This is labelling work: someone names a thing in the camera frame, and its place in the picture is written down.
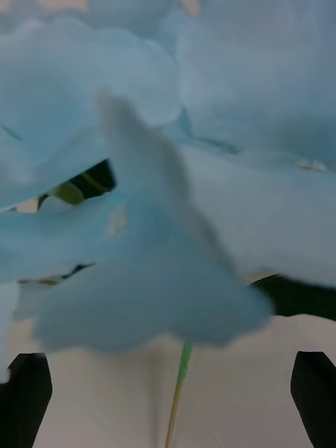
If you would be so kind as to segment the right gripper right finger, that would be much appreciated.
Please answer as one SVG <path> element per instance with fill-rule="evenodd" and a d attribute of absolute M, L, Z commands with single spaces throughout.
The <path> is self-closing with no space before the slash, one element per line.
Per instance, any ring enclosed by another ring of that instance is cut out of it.
<path fill-rule="evenodd" d="M 323 352 L 299 351 L 290 393 L 314 447 L 336 447 L 336 368 Z"/>

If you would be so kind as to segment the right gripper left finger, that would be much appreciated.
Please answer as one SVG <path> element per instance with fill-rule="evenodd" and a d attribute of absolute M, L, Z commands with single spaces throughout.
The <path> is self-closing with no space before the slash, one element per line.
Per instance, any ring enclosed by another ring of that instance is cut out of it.
<path fill-rule="evenodd" d="M 1 384 L 0 447 L 32 447 L 53 394 L 44 353 L 21 353 Z"/>

